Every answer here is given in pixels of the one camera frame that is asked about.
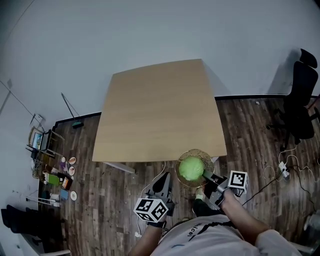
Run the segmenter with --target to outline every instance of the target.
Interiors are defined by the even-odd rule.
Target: wooden table
[[[92,160],[134,172],[119,162],[173,161],[200,149],[227,154],[201,59],[139,67],[112,76]]]

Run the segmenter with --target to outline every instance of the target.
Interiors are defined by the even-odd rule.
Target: power strip
[[[286,179],[290,174],[288,172],[288,169],[287,169],[285,163],[282,161],[281,163],[279,163],[278,167],[279,167],[279,170],[280,170],[283,178]]]

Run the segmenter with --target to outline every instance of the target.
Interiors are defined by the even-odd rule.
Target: person
[[[223,195],[224,214],[204,202],[199,188],[192,207],[196,218],[176,224],[161,240],[162,227],[148,225],[129,256],[301,255],[277,231],[251,216],[231,189]]]

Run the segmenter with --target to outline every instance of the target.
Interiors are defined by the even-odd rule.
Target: green ball
[[[179,173],[187,181],[196,181],[204,173],[205,165],[202,160],[195,156],[188,156],[179,166]]]

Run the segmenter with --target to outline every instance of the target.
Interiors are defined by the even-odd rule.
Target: dark wood flooring
[[[248,172],[249,186],[245,195],[249,199],[266,183],[273,179],[273,172],[266,166],[278,166],[280,145],[285,138],[282,130],[267,130],[266,124],[280,121],[273,110],[282,108],[282,99],[237,99],[218,100],[217,106],[222,122],[227,156],[220,157],[214,164],[220,175],[228,175],[231,170]],[[135,237],[137,217],[133,207],[141,190],[149,184],[162,169],[161,162],[129,163],[136,174],[129,174],[103,163],[92,162],[95,136],[99,116],[83,120],[84,127],[73,129],[72,121],[61,123],[56,132],[65,139],[65,155],[75,156],[75,175],[71,190],[77,192],[77,200],[64,201],[55,211],[66,220],[64,231],[67,246],[72,255],[126,255],[137,242]],[[316,179],[320,179],[320,167],[316,159],[320,157],[320,124],[313,121],[315,136],[302,141],[292,153],[299,159],[299,165],[308,165]],[[291,138],[288,149],[294,148]],[[288,165],[296,165],[289,159]],[[193,218],[190,199],[195,189],[180,184],[175,176],[175,162],[168,161],[165,170],[173,176],[173,201],[176,203],[173,217],[168,217],[171,227],[185,217]],[[316,209],[320,207],[320,182],[314,183],[311,173],[299,173],[305,189],[311,192]],[[44,189],[59,191],[45,186]],[[289,181],[271,183],[266,189],[248,202],[245,207],[259,220],[277,230],[287,240],[301,243],[303,224],[313,211],[308,194],[300,188],[295,172]],[[140,221],[143,232],[145,224]]]

